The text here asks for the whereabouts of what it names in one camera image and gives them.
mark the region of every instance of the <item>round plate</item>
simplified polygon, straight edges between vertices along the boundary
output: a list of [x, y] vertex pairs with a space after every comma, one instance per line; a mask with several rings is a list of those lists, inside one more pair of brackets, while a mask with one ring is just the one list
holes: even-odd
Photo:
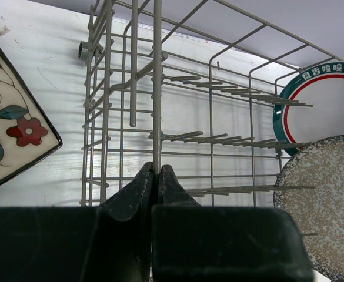
[[344, 135], [312, 143], [280, 172], [277, 186], [315, 189], [274, 192], [275, 207], [286, 210], [304, 237], [314, 268], [332, 281], [344, 281]]
[[[306, 70], [284, 88], [280, 97], [313, 107], [275, 105], [273, 129], [278, 140], [309, 143], [344, 134], [344, 62]], [[285, 149], [293, 156], [300, 149]]]

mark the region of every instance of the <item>plate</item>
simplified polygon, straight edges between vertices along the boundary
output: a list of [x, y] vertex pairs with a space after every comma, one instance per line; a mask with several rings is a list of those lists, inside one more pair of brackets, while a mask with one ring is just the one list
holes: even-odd
[[275, 207], [286, 210], [304, 237], [314, 268], [344, 281], [344, 135], [312, 143], [284, 166], [277, 186], [315, 189], [274, 192]]
[[0, 185], [61, 146], [57, 131], [0, 49]]
[[[344, 62], [306, 70], [286, 85], [280, 97], [313, 107], [276, 105], [273, 129], [278, 140], [310, 143], [344, 135]], [[300, 148], [285, 150], [293, 156]]]

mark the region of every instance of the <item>flower painting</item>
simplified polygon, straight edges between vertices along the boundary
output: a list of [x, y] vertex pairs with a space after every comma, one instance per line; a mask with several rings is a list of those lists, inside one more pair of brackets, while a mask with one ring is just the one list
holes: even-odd
[[0, 185], [62, 146], [62, 140], [0, 49]]

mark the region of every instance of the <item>gray wire rack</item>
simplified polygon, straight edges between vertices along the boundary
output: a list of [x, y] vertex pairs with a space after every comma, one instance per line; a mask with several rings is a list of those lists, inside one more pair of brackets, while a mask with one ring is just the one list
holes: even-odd
[[[260, 25], [252, 32], [239, 38], [235, 42], [228, 42], [214, 35], [207, 34], [199, 31], [195, 28], [191, 28], [185, 25], [185, 22], [202, 6], [208, 1], [214, 1], [223, 5], [224, 7], [232, 10], [233, 13], [240, 13], [253, 21], [258, 22]], [[290, 75], [297, 74], [315, 65], [328, 62], [331, 60], [342, 61], [341, 58], [321, 49], [320, 47], [281, 29], [272, 23], [266, 22], [255, 15], [252, 15], [238, 7], [224, 1], [224, 0], [203, 0], [193, 10], [187, 13], [187, 16], [180, 22], [175, 22], [161, 16], [162, 1], [153, 0], [154, 12], [145, 11], [145, 7], [150, 0], [145, 0], [143, 4], [138, 7], [138, 0], [132, 0], [132, 4], [127, 4], [122, 1], [116, 0], [96, 0], [96, 4], [91, 6], [90, 18], [88, 23], [88, 47], [87, 47], [87, 71], [86, 71], [86, 98], [85, 98], [85, 123], [84, 128], [84, 146], [83, 150], [83, 172], [82, 172], [82, 206], [92, 206], [92, 203], [102, 203], [106, 200], [106, 189], [109, 186], [108, 180], [116, 180], [119, 182], [119, 188], [123, 187], [124, 180], [131, 180], [131, 177], [123, 176], [123, 154], [126, 152], [132, 153], [151, 153], [153, 155], [153, 167], [156, 175], [161, 171], [161, 157], [162, 155], [184, 155], [184, 156], [209, 156], [211, 173], [209, 176], [182, 176], [178, 179], [196, 179], [196, 178], [210, 178], [211, 186], [207, 189], [191, 189], [190, 194], [195, 197], [204, 197], [205, 195], [212, 196], [212, 205], [215, 204], [215, 195], [229, 195], [230, 193], [252, 193], [253, 204], [256, 206], [256, 192], [258, 191], [271, 191], [271, 190], [287, 190], [287, 189], [309, 189], [314, 187], [275, 187], [270, 185], [257, 186], [256, 177], [258, 176], [276, 176], [276, 175], [256, 175], [255, 171], [255, 159], [257, 158], [276, 158], [279, 160], [279, 169], [282, 167], [282, 149], [287, 147], [303, 147], [306, 143], [298, 144], [283, 144], [278, 142], [276, 139], [268, 140], [255, 140], [253, 132], [253, 104], [262, 105], [269, 107], [271, 110], [274, 105], [289, 105], [289, 106], [303, 106], [311, 107], [313, 105], [307, 105], [303, 102], [282, 99], [278, 96], [278, 88], [283, 87], [278, 82]], [[132, 19], [127, 24], [123, 34], [112, 33], [112, 17], [114, 14], [114, 8], [116, 5], [120, 5], [131, 9]], [[138, 15], [144, 14], [153, 17], [153, 40], [138, 37]], [[174, 28], [170, 30], [166, 36], [162, 38], [161, 25], [162, 22], [174, 25]], [[250, 49], [239, 46], [241, 42], [249, 38], [250, 36], [261, 31], [265, 27], [274, 29], [277, 32], [283, 33], [301, 43], [301, 46], [278, 56], [277, 58], [270, 58], [261, 53], [254, 52]], [[128, 35], [128, 31], [131, 28], [131, 36]], [[187, 58], [182, 55], [178, 55], [172, 52], [165, 52], [162, 50], [162, 45], [168, 38], [177, 30], [184, 29], [189, 32], [193, 32], [202, 38], [208, 38], [212, 41], [222, 43], [227, 47], [222, 49], [220, 52], [215, 53], [210, 58], [209, 62], [202, 62], [196, 59]], [[112, 48], [113, 39], [120, 38], [123, 40], [122, 50], [116, 50]], [[100, 41], [105, 40], [105, 46], [101, 47]], [[131, 42], [131, 52], [126, 50], [127, 42]], [[138, 53], [137, 44], [139, 41], [145, 41], [153, 43], [153, 49], [150, 54]], [[316, 62], [314, 64], [297, 68], [287, 63], [282, 62], [282, 59], [290, 54], [293, 54], [303, 48], [310, 47], [319, 51], [325, 55], [325, 59]], [[267, 61], [255, 68], [249, 73], [240, 73], [235, 70], [221, 68], [219, 64], [213, 65], [213, 60], [224, 52], [235, 47], [240, 51], [256, 55]], [[111, 54], [121, 53], [122, 54], [122, 68], [114, 69], [111, 68]], [[126, 56], [131, 56], [131, 67], [130, 70], [126, 69]], [[138, 57], [145, 57], [151, 59], [151, 61], [144, 66], [142, 69], [138, 69], [137, 61]], [[196, 73], [186, 69], [181, 69], [175, 66], [163, 65], [163, 61], [167, 60], [168, 57], [175, 57], [190, 61], [192, 63], [207, 67], [207, 73]], [[255, 78], [253, 73], [258, 71], [265, 66], [277, 63], [291, 70], [290, 73], [277, 78], [275, 81], [266, 81], [263, 79]], [[166, 76], [163, 74], [163, 69], [172, 69], [175, 71], [183, 72], [183, 76]], [[241, 76], [246, 78], [248, 83], [241, 85], [231, 81], [218, 79], [213, 77], [213, 69], [218, 69], [222, 72], [227, 72], [233, 75]], [[104, 71], [103, 79], [98, 79], [98, 72]], [[115, 72], [122, 74], [122, 82], [118, 84], [111, 83], [111, 75]], [[125, 80], [126, 73], [130, 73], [130, 79]], [[137, 90], [137, 82], [144, 76], [150, 76], [153, 81], [153, 91]], [[207, 82], [200, 82], [200, 79], [208, 79]], [[253, 87], [252, 82], [262, 82], [268, 85], [272, 85], [275, 88], [274, 92], [268, 92]], [[189, 133], [182, 133], [180, 135], [169, 135], [164, 134], [161, 128], [161, 89], [162, 85], [174, 86], [177, 88], [194, 90], [201, 93], [206, 93], [209, 96], [209, 136], [202, 137], [202, 131], [194, 131]], [[109, 97], [114, 92], [121, 93], [121, 107], [113, 108], [112, 104], [109, 103]], [[125, 93], [130, 93], [130, 107], [125, 109]], [[153, 110], [138, 110], [137, 109], [137, 95], [147, 94], [152, 95], [153, 99]], [[219, 96], [223, 99], [231, 99], [232, 102], [242, 101], [249, 103], [249, 117], [250, 117], [250, 136], [229, 136], [227, 133], [220, 135], [213, 134], [213, 109], [212, 109], [212, 97]], [[120, 128], [112, 128], [109, 124], [109, 112], [120, 111], [121, 113], [121, 125]], [[124, 127], [124, 113], [129, 112], [130, 114], [130, 127], [133, 129], [125, 129]], [[153, 128], [150, 130], [141, 130], [136, 128], [136, 116], [137, 113], [149, 113], [153, 119]], [[111, 140], [109, 132], [120, 132], [120, 146], [119, 149], [108, 149], [108, 142]], [[153, 149], [152, 150], [136, 150], [136, 149], [125, 149], [124, 148], [124, 132], [142, 132], [148, 133], [148, 138], [152, 139]], [[97, 134], [100, 134], [101, 138], [96, 140]], [[186, 153], [186, 152], [166, 152], [162, 150], [162, 142], [179, 142], [181, 146], [184, 143], [194, 142], [198, 144], [209, 144], [210, 153]], [[214, 145], [229, 145], [229, 146], [242, 146], [249, 147], [249, 155], [234, 155], [234, 154], [215, 154]], [[272, 156], [257, 156], [255, 155], [254, 148], [267, 148], [275, 149], [275, 157]], [[119, 153], [119, 176], [108, 177], [108, 153], [116, 152]], [[95, 156], [100, 155], [99, 164], [95, 163]], [[214, 185], [214, 179], [217, 177], [236, 177], [236, 176], [215, 176], [213, 173], [214, 158], [215, 157], [248, 157], [251, 158], [252, 162], [252, 174], [242, 175], [238, 177], [250, 177], [252, 179], [252, 186], [238, 186], [238, 187], [221, 187], [217, 188]], [[100, 170], [99, 177], [95, 177], [93, 174], [94, 166], [98, 166]], [[99, 189], [99, 198], [93, 198], [93, 190]]]

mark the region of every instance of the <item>granite pattern plate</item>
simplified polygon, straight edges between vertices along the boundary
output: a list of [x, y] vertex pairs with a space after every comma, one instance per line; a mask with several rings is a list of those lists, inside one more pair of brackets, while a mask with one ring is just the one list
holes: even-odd
[[332, 281], [344, 281], [344, 135], [312, 143], [282, 169], [277, 186], [315, 189], [274, 192], [302, 233], [314, 268]]
[[57, 131], [0, 49], [0, 185], [61, 146]]
[[[310, 143], [344, 134], [344, 62], [315, 66], [293, 78], [280, 97], [313, 105], [276, 105], [273, 129], [278, 140]], [[287, 148], [293, 156], [300, 148]]]

